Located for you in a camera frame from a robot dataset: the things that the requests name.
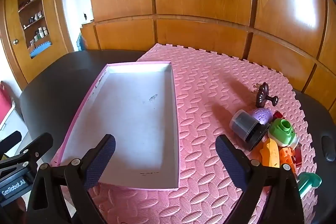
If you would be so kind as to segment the teal plastic cylinder cup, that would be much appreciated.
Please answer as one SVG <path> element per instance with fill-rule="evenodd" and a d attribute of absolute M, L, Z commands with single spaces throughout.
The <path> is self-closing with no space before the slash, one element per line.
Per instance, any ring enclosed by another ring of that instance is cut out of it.
<path fill-rule="evenodd" d="M 322 178 L 316 173 L 302 172 L 298 175 L 297 186 L 301 199 L 313 188 L 318 188 Z"/>

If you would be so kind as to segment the yellow plastic piece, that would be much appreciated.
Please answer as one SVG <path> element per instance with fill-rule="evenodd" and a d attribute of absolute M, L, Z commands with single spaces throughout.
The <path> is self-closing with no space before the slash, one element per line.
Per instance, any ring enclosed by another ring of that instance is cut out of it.
<path fill-rule="evenodd" d="M 280 157 L 277 143 L 270 138 L 262 140 L 252 150 L 251 159 L 259 161 L 263 166 L 280 168 Z"/>

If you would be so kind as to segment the orange cube block toy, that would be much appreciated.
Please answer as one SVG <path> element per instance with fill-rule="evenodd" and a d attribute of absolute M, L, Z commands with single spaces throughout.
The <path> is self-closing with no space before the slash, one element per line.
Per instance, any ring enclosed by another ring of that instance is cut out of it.
<path fill-rule="evenodd" d="M 297 174 L 295 150 L 293 150 L 290 147 L 282 147 L 279 150 L 279 158 L 280 158 L 280 165 L 288 164 L 291 167 L 293 173 Z"/>

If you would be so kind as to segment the red puzzle piece block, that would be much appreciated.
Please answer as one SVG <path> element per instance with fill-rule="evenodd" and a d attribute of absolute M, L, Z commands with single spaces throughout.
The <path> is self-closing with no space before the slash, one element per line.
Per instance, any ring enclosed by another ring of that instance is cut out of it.
<path fill-rule="evenodd" d="M 294 158 L 295 158 L 295 166 L 302 166 L 302 152 L 301 152 L 301 144 L 298 143 L 297 147 L 294 149 Z"/>

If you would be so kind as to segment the green white plug device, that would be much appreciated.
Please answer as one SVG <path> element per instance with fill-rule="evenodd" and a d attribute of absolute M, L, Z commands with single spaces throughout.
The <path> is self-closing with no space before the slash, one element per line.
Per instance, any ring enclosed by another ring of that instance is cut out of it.
<path fill-rule="evenodd" d="M 277 118 L 268 128 L 268 137 L 273 139 L 279 147 L 295 149 L 299 137 L 288 120 Z"/>

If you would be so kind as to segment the clear jar black lid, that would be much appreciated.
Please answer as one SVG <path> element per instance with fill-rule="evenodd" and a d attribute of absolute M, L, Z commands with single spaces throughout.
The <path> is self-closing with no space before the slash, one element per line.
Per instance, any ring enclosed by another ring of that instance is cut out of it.
<path fill-rule="evenodd" d="M 244 141 L 248 151 L 252 151 L 262 141 L 269 127 L 269 123 L 261 124 L 244 110 L 237 111 L 230 121 L 230 129 Z"/>

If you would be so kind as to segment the purple oval perforated case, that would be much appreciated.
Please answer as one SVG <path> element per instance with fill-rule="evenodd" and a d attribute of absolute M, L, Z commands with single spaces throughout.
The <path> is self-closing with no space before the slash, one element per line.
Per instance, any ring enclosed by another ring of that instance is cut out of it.
<path fill-rule="evenodd" d="M 249 112 L 260 124 L 267 124 L 272 121 L 273 114 L 268 108 L 256 108 Z"/>

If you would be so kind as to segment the red glossy cylinder bottle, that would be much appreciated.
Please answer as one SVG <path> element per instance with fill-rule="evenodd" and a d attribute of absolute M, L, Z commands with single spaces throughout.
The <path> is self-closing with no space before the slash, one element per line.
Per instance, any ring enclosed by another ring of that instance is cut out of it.
<path fill-rule="evenodd" d="M 283 119 L 284 116 L 279 112 L 279 111 L 275 111 L 273 114 L 273 121 L 275 121 L 276 119 Z"/>

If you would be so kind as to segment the dark brown mushroom brush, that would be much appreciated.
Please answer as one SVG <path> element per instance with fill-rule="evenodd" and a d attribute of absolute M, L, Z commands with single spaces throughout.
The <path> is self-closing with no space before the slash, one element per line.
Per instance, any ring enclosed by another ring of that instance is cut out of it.
<path fill-rule="evenodd" d="M 260 85 L 256 94 L 256 107 L 263 108 L 267 101 L 272 102 L 272 105 L 276 106 L 278 104 L 278 96 L 271 97 L 269 95 L 269 85 L 263 83 Z"/>

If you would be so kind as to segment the red white storage box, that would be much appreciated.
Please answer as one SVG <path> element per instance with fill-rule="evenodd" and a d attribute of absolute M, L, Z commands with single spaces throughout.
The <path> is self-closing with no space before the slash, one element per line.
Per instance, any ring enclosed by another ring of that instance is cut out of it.
<path fill-rule="evenodd" d="M 15 110 L 15 102 L 7 92 L 5 83 L 1 81 L 1 93 L 0 93 L 0 120 L 1 130 L 8 120 L 11 113 Z"/>

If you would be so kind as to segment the black padded massage table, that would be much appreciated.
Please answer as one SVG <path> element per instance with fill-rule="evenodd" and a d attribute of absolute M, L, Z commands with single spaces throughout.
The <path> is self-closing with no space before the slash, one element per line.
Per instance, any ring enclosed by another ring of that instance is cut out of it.
<path fill-rule="evenodd" d="M 66 132 L 84 96 L 107 63 L 137 61 L 143 51 L 88 50 L 60 57 L 24 89 L 20 96 L 23 118 L 32 138 L 48 132 L 54 139 L 52 148 L 43 157 L 51 161 L 61 146 Z M 301 103 L 308 128 L 312 131 L 317 173 L 323 183 L 317 189 L 318 201 L 313 223 L 335 222 L 335 162 L 328 162 L 323 148 L 326 141 L 335 143 L 335 125 L 328 110 L 314 98 L 295 91 Z"/>

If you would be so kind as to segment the pink white cardboard tray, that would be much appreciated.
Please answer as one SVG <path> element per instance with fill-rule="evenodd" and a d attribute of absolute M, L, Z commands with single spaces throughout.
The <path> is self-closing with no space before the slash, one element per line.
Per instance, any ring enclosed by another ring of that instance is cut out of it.
<path fill-rule="evenodd" d="M 106 65 L 80 104 L 52 163 L 81 158 L 107 134 L 116 150 L 100 182 L 131 189 L 179 187 L 177 97 L 172 63 Z"/>

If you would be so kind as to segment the wooden door with shelves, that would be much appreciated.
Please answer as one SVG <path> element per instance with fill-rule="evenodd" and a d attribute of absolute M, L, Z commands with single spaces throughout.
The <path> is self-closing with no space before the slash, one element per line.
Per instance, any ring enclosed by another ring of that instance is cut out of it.
<path fill-rule="evenodd" d="M 62 0 L 1 0 L 1 39 L 20 89 L 74 50 Z"/>

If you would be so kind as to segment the pink foam puzzle mat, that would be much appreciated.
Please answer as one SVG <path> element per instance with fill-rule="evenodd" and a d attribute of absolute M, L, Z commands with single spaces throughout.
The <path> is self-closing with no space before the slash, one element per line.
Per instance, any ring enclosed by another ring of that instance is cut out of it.
<path fill-rule="evenodd" d="M 234 186 L 216 149 L 219 135 L 251 159 L 251 152 L 231 129 L 233 115 L 255 107 L 257 88 L 267 83 L 276 106 L 299 137 L 302 166 L 314 173 L 315 150 L 301 105 L 282 74 L 214 52 L 155 45 L 138 61 L 169 61 L 177 97 L 180 175 L 174 190 L 131 189 L 103 184 L 89 192 L 108 223 L 223 223 L 242 194 Z"/>

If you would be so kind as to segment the blue foam mat piece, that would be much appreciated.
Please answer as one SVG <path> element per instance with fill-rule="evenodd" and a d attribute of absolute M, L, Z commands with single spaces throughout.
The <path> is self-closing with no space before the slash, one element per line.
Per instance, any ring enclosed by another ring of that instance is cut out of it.
<path fill-rule="evenodd" d="M 84 40 L 81 33 L 78 35 L 78 38 L 76 40 L 76 45 L 77 45 L 78 51 L 85 51 L 86 50 L 85 40 Z"/>

